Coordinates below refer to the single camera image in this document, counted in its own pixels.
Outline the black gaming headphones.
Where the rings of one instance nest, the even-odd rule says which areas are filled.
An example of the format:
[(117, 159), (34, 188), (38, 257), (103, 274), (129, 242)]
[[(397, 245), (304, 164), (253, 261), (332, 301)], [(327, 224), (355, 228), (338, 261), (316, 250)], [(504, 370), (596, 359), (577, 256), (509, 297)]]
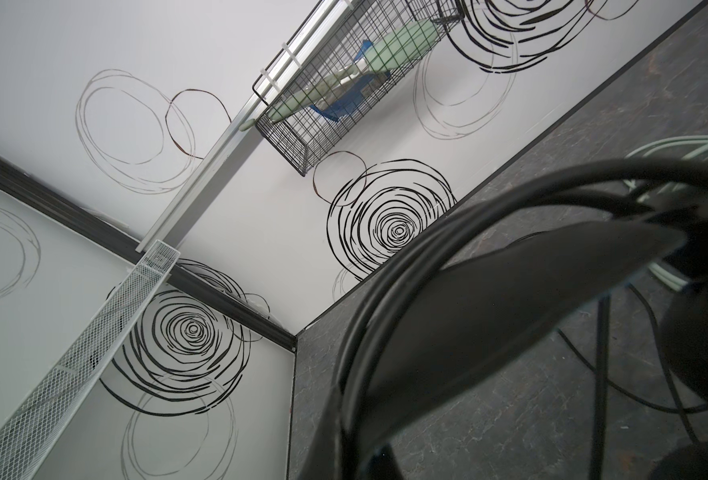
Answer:
[(611, 294), (657, 262), (687, 280), (654, 328), (663, 370), (708, 405), (708, 161), (599, 161), (441, 220), (385, 264), (343, 336), (301, 477), (400, 478), (394, 436), (595, 302), (599, 478)]

